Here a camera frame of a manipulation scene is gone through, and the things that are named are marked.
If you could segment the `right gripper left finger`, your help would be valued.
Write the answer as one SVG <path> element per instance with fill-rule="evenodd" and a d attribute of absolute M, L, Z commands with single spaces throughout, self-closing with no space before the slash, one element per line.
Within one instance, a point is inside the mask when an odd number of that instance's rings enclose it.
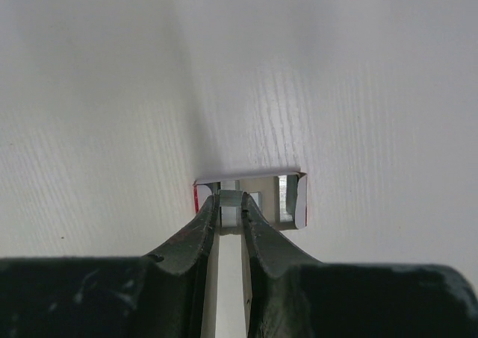
<path fill-rule="evenodd" d="M 195 217 L 139 257 L 1 261 L 3 337 L 213 337 L 217 220 L 209 196 Z"/>

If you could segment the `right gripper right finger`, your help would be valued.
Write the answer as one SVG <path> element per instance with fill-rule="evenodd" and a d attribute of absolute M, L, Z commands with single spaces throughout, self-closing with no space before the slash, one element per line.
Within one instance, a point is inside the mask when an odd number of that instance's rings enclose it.
<path fill-rule="evenodd" d="M 323 263 L 241 203 L 249 337 L 475 337 L 477 297 L 449 266 Z"/>

